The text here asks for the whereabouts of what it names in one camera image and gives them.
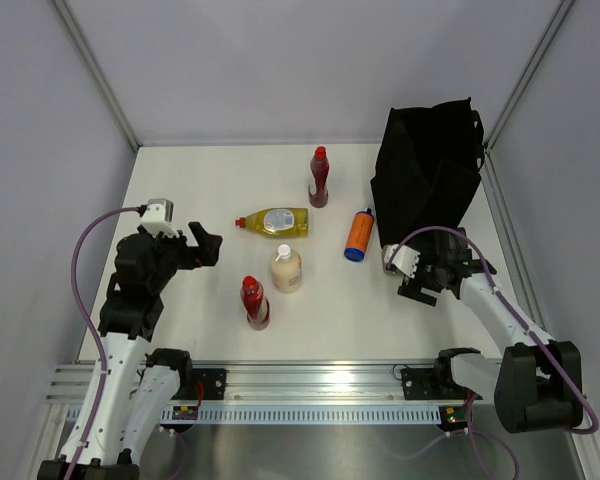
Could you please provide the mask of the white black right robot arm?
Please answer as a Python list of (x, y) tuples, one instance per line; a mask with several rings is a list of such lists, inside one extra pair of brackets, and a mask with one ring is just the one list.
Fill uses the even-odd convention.
[(383, 265), (398, 272), (399, 295), (434, 306), (449, 291), (481, 321), (500, 358), (475, 347), (438, 353), (422, 375), (401, 371), (404, 395), (477, 398), (492, 403), (509, 433), (575, 430), (584, 419), (581, 356), (538, 326), (501, 284), (496, 269), (464, 230), (425, 227), (383, 250)]

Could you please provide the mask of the black canvas bag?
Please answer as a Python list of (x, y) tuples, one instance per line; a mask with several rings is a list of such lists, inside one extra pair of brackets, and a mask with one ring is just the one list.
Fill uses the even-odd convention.
[(481, 183), (483, 138), (469, 98), (390, 110), (370, 180), (381, 246), (460, 224)]

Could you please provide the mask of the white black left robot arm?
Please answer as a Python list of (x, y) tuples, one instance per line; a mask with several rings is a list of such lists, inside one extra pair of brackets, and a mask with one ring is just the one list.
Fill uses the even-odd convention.
[(180, 270), (213, 267), (222, 238), (200, 223), (186, 236), (145, 228), (119, 241), (95, 341), (98, 358), (72, 434), (55, 460), (41, 463), (40, 479), (136, 479), (162, 411), (188, 396), (195, 375), (188, 352), (152, 350), (164, 309), (161, 293)]

